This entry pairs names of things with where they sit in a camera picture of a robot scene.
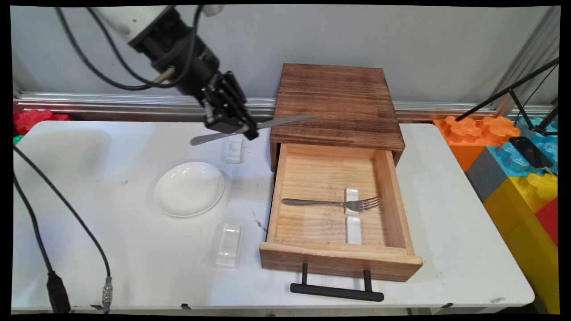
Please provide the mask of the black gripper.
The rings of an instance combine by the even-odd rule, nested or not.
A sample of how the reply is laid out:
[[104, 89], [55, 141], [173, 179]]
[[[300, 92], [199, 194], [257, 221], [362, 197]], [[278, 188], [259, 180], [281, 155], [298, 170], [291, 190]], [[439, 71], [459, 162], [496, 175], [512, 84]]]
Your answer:
[[[189, 39], [180, 39], [173, 47], [176, 53], [170, 66], [175, 68], [170, 78], [175, 81], [184, 70], [189, 53]], [[210, 48], [201, 40], [194, 41], [190, 71], [176, 86], [184, 94], [196, 100], [204, 100], [206, 112], [206, 127], [217, 132], [230, 134], [241, 129], [248, 140], [259, 136], [257, 122], [251, 118], [245, 104], [247, 99], [237, 83], [232, 71], [227, 71], [221, 77], [221, 82], [208, 85], [210, 79], [219, 71], [220, 61]]]

